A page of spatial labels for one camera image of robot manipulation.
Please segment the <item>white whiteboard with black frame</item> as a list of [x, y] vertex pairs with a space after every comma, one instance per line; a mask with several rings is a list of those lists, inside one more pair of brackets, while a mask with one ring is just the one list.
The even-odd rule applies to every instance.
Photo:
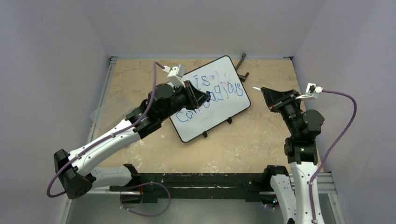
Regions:
[[251, 106], [230, 56], [224, 55], [183, 76], [202, 92], [209, 102], [195, 110], [182, 109], [170, 117], [180, 138], [187, 143], [217, 125], [230, 120]]

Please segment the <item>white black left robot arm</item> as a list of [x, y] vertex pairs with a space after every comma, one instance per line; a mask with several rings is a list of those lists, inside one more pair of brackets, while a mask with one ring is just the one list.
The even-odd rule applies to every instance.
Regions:
[[140, 176], [133, 165], [116, 168], [99, 168], [98, 165], [120, 149], [161, 128], [164, 120], [180, 110], [196, 110], [210, 98], [209, 91], [198, 90], [190, 81], [179, 87], [158, 84], [148, 94], [148, 99], [107, 133], [76, 150], [57, 151], [54, 154], [54, 179], [60, 181], [69, 199], [77, 199], [100, 187], [137, 189]]

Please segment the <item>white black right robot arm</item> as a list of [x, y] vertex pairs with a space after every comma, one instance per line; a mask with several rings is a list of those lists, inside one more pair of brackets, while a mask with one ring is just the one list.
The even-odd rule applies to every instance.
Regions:
[[290, 177], [268, 165], [262, 177], [263, 186], [274, 190], [286, 224], [323, 224], [316, 180], [316, 137], [321, 134], [325, 119], [316, 110], [302, 111], [301, 95], [296, 90], [261, 87], [260, 91], [268, 109], [281, 115], [290, 132], [284, 152], [292, 173]]

